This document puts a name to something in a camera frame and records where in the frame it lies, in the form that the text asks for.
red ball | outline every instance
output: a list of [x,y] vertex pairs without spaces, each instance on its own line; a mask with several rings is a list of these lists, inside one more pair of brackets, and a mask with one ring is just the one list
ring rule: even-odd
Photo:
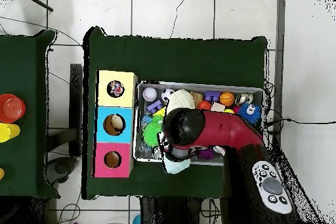
[[210,110],[211,109],[211,103],[209,101],[201,101],[198,104],[199,110]]
[[238,113],[239,108],[240,108],[240,106],[235,106],[235,107],[233,107],[233,111],[234,111],[235,114]]

round hole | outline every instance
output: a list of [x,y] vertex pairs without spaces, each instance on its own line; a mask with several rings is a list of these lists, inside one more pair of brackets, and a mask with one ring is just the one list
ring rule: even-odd
[[125,120],[123,116],[119,114],[108,115],[103,123],[105,132],[113,136],[121,135],[125,129],[125,126]]
[[108,152],[105,154],[104,163],[109,168],[119,167],[121,163],[121,156],[116,151]]
[[107,86],[108,95],[113,98],[121,97],[124,91],[123,84],[118,80],[111,81]]

soccer ball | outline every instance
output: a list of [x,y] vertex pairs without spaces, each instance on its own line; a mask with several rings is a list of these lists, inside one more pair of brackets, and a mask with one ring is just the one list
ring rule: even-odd
[[164,101],[164,103],[167,104],[169,97],[171,96],[172,93],[174,93],[175,91],[173,89],[164,89],[161,93],[161,98]]

red cup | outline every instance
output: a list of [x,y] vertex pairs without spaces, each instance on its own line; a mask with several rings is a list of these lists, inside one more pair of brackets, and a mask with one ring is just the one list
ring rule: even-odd
[[23,100],[11,94],[0,95],[0,122],[14,123],[26,111]]

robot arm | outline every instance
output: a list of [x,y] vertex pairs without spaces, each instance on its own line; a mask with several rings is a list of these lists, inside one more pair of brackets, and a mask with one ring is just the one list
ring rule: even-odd
[[295,224],[295,210],[263,138],[239,116],[178,108],[163,121],[171,161],[191,158],[195,149],[221,146],[232,197],[222,212],[226,224]]

